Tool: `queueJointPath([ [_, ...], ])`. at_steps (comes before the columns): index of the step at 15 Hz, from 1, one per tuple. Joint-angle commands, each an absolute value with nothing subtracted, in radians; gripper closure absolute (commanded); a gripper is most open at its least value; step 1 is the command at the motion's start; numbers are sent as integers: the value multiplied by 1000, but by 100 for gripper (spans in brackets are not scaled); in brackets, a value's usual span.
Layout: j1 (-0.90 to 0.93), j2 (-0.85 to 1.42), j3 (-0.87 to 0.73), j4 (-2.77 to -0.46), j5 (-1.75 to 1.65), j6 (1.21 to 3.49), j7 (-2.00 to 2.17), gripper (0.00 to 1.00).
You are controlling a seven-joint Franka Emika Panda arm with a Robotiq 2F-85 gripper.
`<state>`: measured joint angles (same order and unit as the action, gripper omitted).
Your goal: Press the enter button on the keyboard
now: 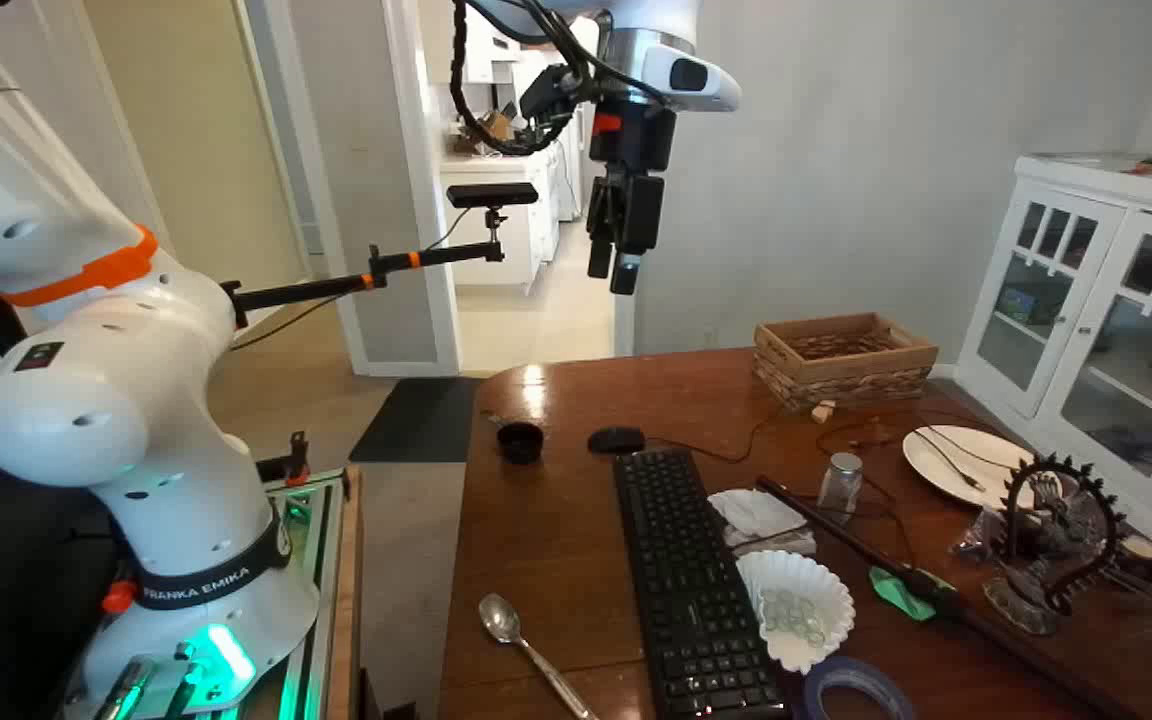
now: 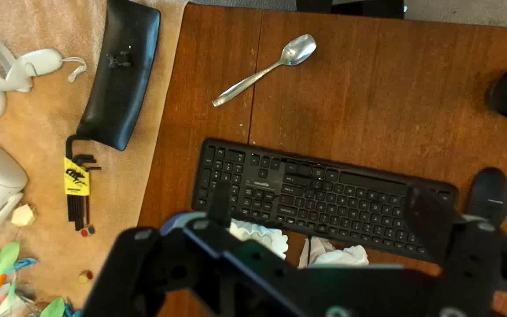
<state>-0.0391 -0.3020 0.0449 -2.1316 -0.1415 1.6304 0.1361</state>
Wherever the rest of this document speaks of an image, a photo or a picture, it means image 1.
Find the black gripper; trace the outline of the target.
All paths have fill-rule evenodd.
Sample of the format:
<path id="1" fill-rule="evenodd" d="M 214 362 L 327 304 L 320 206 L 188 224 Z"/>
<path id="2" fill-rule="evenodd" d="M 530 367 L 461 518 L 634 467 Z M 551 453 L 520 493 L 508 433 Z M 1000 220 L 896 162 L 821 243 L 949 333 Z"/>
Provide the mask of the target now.
<path id="1" fill-rule="evenodd" d="M 658 103 L 602 101 L 590 119 L 590 162 L 602 172 L 588 206 L 588 276 L 609 282 L 611 297 L 633 297 L 643 251 L 658 231 L 662 170 L 675 113 Z"/>

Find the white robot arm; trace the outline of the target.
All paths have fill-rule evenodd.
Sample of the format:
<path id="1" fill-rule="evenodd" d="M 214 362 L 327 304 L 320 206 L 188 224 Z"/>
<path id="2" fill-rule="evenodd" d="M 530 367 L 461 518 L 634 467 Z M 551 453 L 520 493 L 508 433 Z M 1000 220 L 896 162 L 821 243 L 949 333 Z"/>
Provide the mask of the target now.
<path id="1" fill-rule="evenodd" d="M 680 113 L 732 113 L 739 86 L 696 54 L 696 0 L 452 0 L 559 61 L 522 92 L 530 156 L 594 109 L 590 271 L 634 289 L 656 243 Z M 225 289 L 126 220 L 0 69 L 0 300 L 41 316 L 0 363 L 0 467 L 87 490 L 130 549 L 135 595 L 82 648 L 82 712 L 149 712 L 143 668 L 183 716 L 233 712 L 320 618 L 245 441 L 206 406 L 211 363 L 277 291 Z"/>

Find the robot base stand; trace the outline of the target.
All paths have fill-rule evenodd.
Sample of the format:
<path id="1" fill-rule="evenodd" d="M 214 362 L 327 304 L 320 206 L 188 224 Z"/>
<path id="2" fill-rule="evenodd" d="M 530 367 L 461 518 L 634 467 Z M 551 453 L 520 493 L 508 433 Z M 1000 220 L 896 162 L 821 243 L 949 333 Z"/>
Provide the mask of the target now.
<path id="1" fill-rule="evenodd" d="M 343 608 L 349 477 L 273 490 L 289 566 L 160 632 L 93 639 L 58 720 L 327 720 Z"/>

